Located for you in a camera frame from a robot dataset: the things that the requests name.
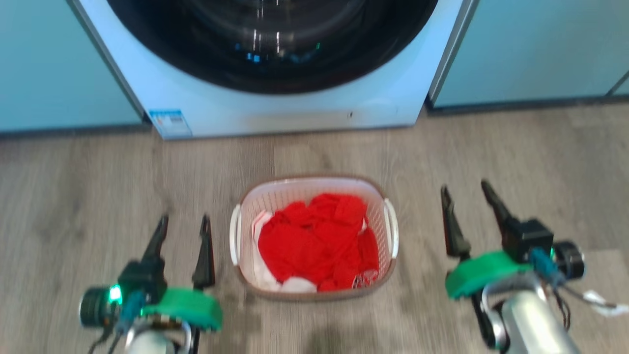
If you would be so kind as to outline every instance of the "red cloth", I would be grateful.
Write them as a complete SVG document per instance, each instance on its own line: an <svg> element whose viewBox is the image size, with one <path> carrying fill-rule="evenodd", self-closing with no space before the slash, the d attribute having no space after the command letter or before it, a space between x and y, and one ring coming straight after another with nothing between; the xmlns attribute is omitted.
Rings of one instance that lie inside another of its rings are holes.
<svg viewBox="0 0 629 354"><path fill-rule="evenodd" d="M319 291L352 288L365 271L378 271L378 245L360 232L367 206L352 195L321 194L310 205L290 204L262 228L258 248L278 282L301 277Z"/></svg>

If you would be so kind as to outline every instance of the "washing machine label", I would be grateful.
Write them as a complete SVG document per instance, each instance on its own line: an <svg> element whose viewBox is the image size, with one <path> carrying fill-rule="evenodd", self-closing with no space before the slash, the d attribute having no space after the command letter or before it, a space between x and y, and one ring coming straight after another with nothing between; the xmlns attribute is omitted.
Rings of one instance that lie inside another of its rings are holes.
<svg viewBox="0 0 629 354"><path fill-rule="evenodd" d="M192 130L181 110L148 111L148 116L165 139L192 136Z"/></svg>

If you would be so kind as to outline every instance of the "basket handle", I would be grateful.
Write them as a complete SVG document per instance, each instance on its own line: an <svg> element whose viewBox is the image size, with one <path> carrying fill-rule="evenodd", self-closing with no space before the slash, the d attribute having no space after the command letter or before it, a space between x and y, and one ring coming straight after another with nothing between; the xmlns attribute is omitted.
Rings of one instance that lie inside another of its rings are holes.
<svg viewBox="0 0 629 354"><path fill-rule="evenodd" d="M391 204L391 201L388 198L384 200L384 209L386 210L389 216L389 223L390 223L389 237L391 238L391 258L397 258L398 250L399 250L398 217L395 214L395 208L393 208L393 204Z"/></svg>
<svg viewBox="0 0 629 354"><path fill-rule="evenodd" d="M231 262L234 266L238 265L238 249L240 245L238 244L238 235L240 233L238 227L238 220L240 219L240 204L234 207L234 211L231 213L231 221L230 221L230 254L231 254Z"/></svg>

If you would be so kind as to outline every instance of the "floor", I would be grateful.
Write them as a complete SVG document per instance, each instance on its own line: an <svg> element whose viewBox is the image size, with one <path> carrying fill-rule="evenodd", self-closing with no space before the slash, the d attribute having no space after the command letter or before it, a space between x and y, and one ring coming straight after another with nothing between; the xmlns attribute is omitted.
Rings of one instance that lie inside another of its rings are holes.
<svg viewBox="0 0 629 354"><path fill-rule="evenodd" d="M163 142L156 133L0 141L0 352L84 353L98 333L77 305L139 257L160 215L171 285L189 286L201 216L213 220L225 328L200 353L485 353L472 307L448 300L439 189L446 183L474 254L499 247L480 188L537 216L586 252L574 284L629 301L629 105L429 119L413 128ZM228 221L247 186L298 173L377 181L398 212L396 271L371 296L326 304L246 294ZM569 300L584 353L626 353L629 316Z"/></svg>

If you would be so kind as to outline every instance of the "cabinet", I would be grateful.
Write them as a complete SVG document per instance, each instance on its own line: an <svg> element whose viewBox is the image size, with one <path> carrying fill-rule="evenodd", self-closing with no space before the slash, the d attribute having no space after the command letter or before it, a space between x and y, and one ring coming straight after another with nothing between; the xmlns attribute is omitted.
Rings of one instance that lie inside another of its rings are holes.
<svg viewBox="0 0 629 354"><path fill-rule="evenodd" d="M615 95L629 94L629 79L625 80L625 83L614 92Z"/></svg>
<svg viewBox="0 0 629 354"><path fill-rule="evenodd" d="M472 7L433 83L435 108L602 97L627 71L629 1Z"/></svg>
<svg viewBox="0 0 629 354"><path fill-rule="evenodd" d="M0 132L140 124L64 0L0 1Z"/></svg>

